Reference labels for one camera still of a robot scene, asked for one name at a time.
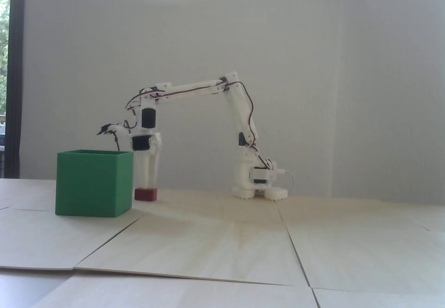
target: white backdrop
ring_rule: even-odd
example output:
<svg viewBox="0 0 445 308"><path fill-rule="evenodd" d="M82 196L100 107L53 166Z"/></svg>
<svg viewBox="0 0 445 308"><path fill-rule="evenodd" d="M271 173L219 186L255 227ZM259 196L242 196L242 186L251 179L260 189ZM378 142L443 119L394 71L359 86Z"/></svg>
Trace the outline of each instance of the white backdrop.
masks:
<svg viewBox="0 0 445 308"><path fill-rule="evenodd" d="M342 0L26 0L21 176L54 179L56 155L114 149L96 136L141 87L237 70L261 152L328 196ZM238 139L224 96L158 110L159 187L229 190ZM279 182L289 187L290 180Z"/></svg>
<svg viewBox="0 0 445 308"><path fill-rule="evenodd" d="M141 87L237 70L293 194L445 203L445 0L26 0L25 20L23 178L114 149L96 132ZM229 190L223 95L160 106L158 127L159 187Z"/></svg>
<svg viewBox="0 0 445 308"><path fill-rule="evenodd" d="M445 0L345 0L332 195L445 203Z"/></svg>

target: green box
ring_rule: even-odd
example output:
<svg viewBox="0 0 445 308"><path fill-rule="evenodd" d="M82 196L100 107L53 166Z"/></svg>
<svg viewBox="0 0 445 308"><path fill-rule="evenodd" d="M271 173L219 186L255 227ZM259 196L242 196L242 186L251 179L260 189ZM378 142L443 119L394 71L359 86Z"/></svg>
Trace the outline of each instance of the green box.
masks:
<svg viewBox="0 0 445 308"><path fill-rule="evenodd" d="M132 152L59 152L56 214L115 218L131 208L132 183Z"/></svg>

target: tree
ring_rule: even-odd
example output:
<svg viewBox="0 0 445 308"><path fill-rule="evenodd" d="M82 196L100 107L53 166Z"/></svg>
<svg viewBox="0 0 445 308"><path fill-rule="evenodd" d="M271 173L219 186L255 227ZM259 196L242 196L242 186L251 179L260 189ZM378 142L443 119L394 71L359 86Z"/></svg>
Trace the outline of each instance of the tree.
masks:
<svg viewBox="0 0 445 308"><path fill-rule="evenodd" d="M0 0L0 114L6 113L10 0Z"/></svg>

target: robotic arm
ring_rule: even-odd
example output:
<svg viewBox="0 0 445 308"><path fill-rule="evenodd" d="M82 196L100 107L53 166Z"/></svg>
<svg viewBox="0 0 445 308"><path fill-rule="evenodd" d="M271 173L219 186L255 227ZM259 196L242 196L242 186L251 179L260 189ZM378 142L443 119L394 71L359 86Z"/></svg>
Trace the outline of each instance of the robotic arm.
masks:
<svg viewBox="0 0 445 308"><path fill-rule="evenodd" d="M256 147L258 134L252 118L253 102L236 72L225 74L220 79L195 84L173 87L171 83L161 83L142 89L126 106L135 115L134 126L130 127L129 122L124 120L122 125L103 126L98 134L113 134L118 149L116 133L128 136L135 151L141 188L154 188L161 151L161 134L154 132L156 106L183 97L219 93L227 98L238 133L233 195L250 199L256 192L261 192L270 200L286 198L287 190L272 187L277 173L283 173L284 170L277 169L276 163L269 158L261 157Z"/></svg>

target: plywood sheet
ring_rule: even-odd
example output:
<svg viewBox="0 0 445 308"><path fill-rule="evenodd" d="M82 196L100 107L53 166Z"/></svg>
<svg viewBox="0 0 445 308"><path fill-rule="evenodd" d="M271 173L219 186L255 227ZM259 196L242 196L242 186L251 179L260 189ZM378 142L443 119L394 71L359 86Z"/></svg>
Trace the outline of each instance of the plywood sheet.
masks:
<svg viewBox="0 0 445 308"><path fill-rule="evenodd" d="M443 233L291 223L287 226L311 287L380 293L443 292Z"/></svg>
<svg viewBox="0 0 445 308"><path fill-rule="evenodd" d="M0 179L0 208L48 211L55 202L55 180Z"/></svg>
<svg viewBox="0 0 445 308"><path fill-rule="evenodd" d="M282 223L144 216L76 268L307 284Z"/></svg>
<svg viewBox="0 0 445 308"><path fill-rule="evenodd" d="M145 276L73 276L34 308L316 308L309 287Z"/></svg>
<svg viewBox="0 0 445 308"><path fill-rule="evenodd" d="M92 218L6 209L0 212L0 267L72 269L140 215L129 210L117 218Z"/></svg>
<svg viewBox="0 0 445 308"><path fill-rule="evenodd" d="M445 232L445 206L406 203L385 203L385 205L428 230Z"/></svg>
<svg viewBox="0 0 445 308"><path fill-rule="evenodd" d="M289 197L277 202L285 222L392 229L424 227L373 199Z"/></svg>
<svg viewBox="0 0 445 308"><path fill-rule="evenodd" d="M73 275L73 271L0 269L0 307L28 308Z"/></svg>
<svg viewBox="0 0 445 308"><path fill-rule="evenodd" d="M150 214L189 214L213 219L281 222L276 203L264 198L243 200L228 192L159 190L154 203L133 202L133 208Z"/></svg>
<svg viewBox="0 0 445 308"><path fill-rule="evenodd" d="M320 308L443 308L445 295L410 295L314 289Z"/></svg>

